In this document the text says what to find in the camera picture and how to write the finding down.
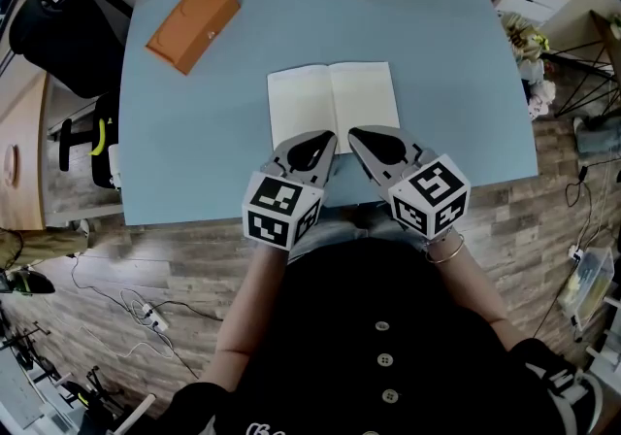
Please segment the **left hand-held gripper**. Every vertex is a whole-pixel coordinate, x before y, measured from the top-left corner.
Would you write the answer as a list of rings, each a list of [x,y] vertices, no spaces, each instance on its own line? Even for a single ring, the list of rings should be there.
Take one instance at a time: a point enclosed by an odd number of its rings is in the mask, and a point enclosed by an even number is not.
[[[338,144],[330,130],[281,142],[248,183],[243,208],[245,236],[291,251],[317,223]]]

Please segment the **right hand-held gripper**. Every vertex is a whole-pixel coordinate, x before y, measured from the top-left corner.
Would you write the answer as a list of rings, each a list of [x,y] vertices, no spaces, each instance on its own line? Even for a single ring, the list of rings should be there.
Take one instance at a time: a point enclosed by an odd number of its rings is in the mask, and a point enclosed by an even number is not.
[[[471,184],[448,155],[436,154],[397,127],[353,127],[347,140],[392,218],[405,229],[432,241],[466,213]]]

